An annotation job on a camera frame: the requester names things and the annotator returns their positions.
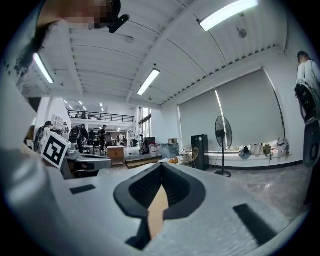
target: standing fan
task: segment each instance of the standing fan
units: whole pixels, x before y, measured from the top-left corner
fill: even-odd
[[[220,147],[222,148],[222,170],[218,170],[215,174],[231,177],[231,173],[225,171],[225,150],[230,149],[232,144],[232,130],[229,121],[223,116],[219,116],[215,121],[215,136]]]

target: gray floor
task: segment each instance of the gray floor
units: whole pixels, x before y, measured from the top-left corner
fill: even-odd
[[[303,164],[272,170],[229,171],[230,179],[277,208],[290,222],[309,209],[303,202],[312,169]]]

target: fan base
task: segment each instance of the fan base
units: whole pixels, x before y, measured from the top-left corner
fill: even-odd
[[[218,174],[218,175],[221,175],[221,176],[225,176],[227,178],[231,177],[231,173],[226,171],[226,170],[224,170],[224,171],[218,170],[218,171],[215,172],[215,174]]]

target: black railing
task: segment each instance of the black railing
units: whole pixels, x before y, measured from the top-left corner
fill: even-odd
[[[75,118],[75,119],[102,120],[102,121],[126,122],[126,123],[134,122],[134,116],[131,116],[131,115],[74,111],[74,110],[68,110],[68,109],[67,109],[67,112],[70,118]]]

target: gray window blind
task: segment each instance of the gray window blind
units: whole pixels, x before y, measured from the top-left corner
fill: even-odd
[[[221,116],[214,90],[179,105],[183,147],[191,145],[191,136],[208,135],[209,150],[219,150],[215,135],[216,119]]]
[[[217,88],[223,115],[228,119],[233,146],[267,143],[284,137],[279,104],[261,70]]]

